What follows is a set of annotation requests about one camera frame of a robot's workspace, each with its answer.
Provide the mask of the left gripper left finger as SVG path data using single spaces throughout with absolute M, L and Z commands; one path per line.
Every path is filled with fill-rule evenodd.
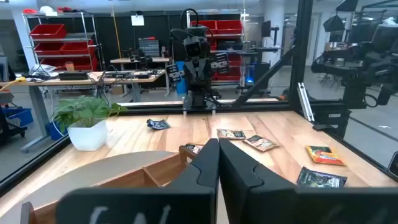
M 219 158 L 219 141 L 210 139 L 194 160 L 167 187 L 181 191 L 217 191 Z

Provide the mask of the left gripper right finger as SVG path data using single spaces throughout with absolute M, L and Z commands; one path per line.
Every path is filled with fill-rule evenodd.
M 295 185 L 276 174 L 227 139 L 220 139 L 231 180 L 242 183 L 246 195 L 260 199 L 292 199 Z

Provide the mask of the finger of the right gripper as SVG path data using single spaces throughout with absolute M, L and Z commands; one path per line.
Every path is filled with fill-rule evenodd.
M 188 85 L 188 90 L 198 90 L 198 84 L 197 84 L 197 68 L 187 65 L 187 73 L 186 73 L 186 78 L 187 78 L 187 85 Z
M 200 65 L 199 67 L 199 89 L 208 90 L 211 87 L 211 67 L 209 65 Z

